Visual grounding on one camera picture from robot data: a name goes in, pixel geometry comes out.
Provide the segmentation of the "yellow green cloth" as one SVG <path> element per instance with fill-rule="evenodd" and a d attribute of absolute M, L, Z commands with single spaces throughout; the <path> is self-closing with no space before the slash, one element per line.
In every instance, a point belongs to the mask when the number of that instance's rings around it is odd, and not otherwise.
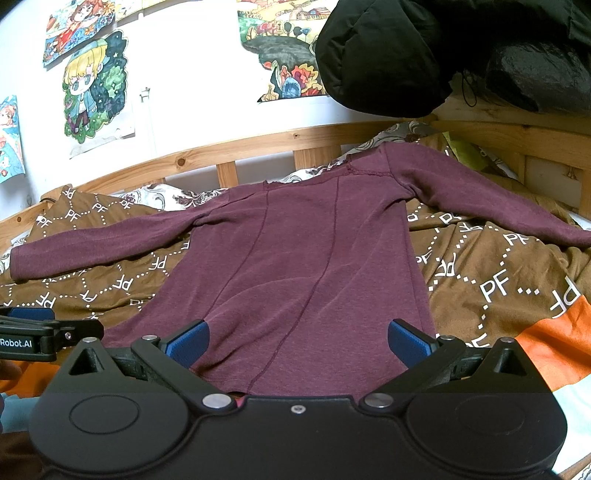
<path fill-rule="evenodd" d="M 444 136 L 455 157 L 464 166 L 477 172 L 485 172 L 489 168 L 487 159 L 478 147 L 456 138 L 451 132 L 445 132 Z"/>

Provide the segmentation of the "maroon long sleeve shirt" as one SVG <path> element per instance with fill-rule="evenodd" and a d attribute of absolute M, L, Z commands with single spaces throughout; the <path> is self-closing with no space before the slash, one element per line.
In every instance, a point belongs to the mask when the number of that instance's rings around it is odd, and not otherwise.
<path fill-rule="evenodd" d="M 435 330 L 406 204 L 489 220 L 585 248 L 570 226 L 458 161 L 416 143 L 385 143 L 297 183 L 229 189 L 184 211 L 30 241 L 11 254 L 22 283 L 150 253 L 189 238 L 139 312 L 109 328 L 108 347 L 204 321 L 197 374 L 228 392 L 363 396 L 401 374 L 387 331 L 400 318 Z"/>

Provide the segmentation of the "blue poster at left edge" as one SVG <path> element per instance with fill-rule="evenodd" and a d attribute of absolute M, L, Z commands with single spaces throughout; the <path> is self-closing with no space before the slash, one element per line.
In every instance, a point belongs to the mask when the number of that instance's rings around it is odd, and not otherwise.
<path fill-rule="evenodd" d="M 19 111 L 15 95 L 1 101 L 0 109 L 0 181 L 26 173 L 19 126 Z"/>

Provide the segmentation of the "black puffy jacket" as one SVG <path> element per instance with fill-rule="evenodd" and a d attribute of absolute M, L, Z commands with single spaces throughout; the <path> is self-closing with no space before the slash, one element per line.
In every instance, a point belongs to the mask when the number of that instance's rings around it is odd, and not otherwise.
<path fill-rule="evenodd" d="M 465 102 L 533 113 L 590 112 L 587 1 L 341 1 L 318 36 L 336 102 L 420 117 Z"/>

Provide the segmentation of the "blond anime character poster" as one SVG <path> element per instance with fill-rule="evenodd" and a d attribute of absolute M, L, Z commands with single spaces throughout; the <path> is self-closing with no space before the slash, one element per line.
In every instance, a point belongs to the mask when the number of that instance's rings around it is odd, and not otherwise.
<path fill-rule="evenodd" d="M 64 69 L 64 134 L 84 145 L 124 109 L 127 39 L 119 30 L 87 44 Z"/>

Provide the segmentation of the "brown PF patterned blanket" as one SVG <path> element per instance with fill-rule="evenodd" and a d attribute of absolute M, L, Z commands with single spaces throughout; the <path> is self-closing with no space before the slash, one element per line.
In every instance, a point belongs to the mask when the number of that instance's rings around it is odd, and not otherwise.
<path fill-rule="evenodd" d="M 315 178 L 348 158 L 280 183 Z M 547 367 L 551 385 L 559 388 L 589 373 L 590 243 L 585 248 L 551 244 L 418 199 L 409 200 L 406 208 L 409 235 L 428 290 L 433 333 L 452 333 L 475 347 L 486 347 L 505 335 L 532 342 L 556 334 L 577 367 L 574 372 Z M 51 223 L 35 225 L 25 243 L 160 212 L 164 211 L 143 205 L 123 209 L 115 197 L 79 191 L 71 198 L 61 196 L 47 213 Z M 1 278 L 1 302 L 51 308 L 61 319 L 97 319 L 106 333 L 155 296 L 188 241 L 182 235 L 147 254 L 22 283 L 12 280 L 9 265 Z"/>

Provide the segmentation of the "red haired character poster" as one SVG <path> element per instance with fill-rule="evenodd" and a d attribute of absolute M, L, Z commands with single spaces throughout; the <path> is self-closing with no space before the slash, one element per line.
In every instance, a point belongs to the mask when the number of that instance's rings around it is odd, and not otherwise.
<path fill-rule="evenodd" d="M 70 1 L 65 7 L 51 13 L 45 32 L 43 66 L 48 66 L 93 38 L 112 24 L 114 19 L 114 1 Z"/>

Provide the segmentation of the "wooden bed rail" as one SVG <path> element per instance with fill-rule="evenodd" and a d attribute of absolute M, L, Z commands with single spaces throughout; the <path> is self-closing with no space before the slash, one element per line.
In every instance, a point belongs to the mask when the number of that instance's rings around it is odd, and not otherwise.
<path fill-rule="evenodd" d="M 518 178 L 525 179 L 526 160 L 539 158 L 583 171 L 579 214 L 590 217 L 590 135 L 543 128 L 533 124 L 442 120 L 430 115 L 421 120 L 436 133 L 421 142 L 443 148 L 444 132 L 481 147 L 496 149 L 503 160 L 517 163 Z M 87 192 L 113 194 L 160 181 L 175 174 L 214 166 L 219 185 L 239 184 L 235 162 L 257 156 L 294 153 L 297 169 L 311 168 L 335 159 L 341 147 L 360 143 L 386 129 L 388 121 L 332 124 L 233 140 L 170 154 L 124 168 L 81 186 Z"/>

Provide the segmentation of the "colourful landscape poster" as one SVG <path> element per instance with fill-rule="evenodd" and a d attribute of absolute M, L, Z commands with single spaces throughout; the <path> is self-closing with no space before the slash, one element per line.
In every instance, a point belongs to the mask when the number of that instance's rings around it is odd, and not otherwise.
<path fill-rule="evenodd" d="M 325 96 L 315 47 L 335 1 L 238 1 L 240 42 L 266 72 L 259 102 Z"/>

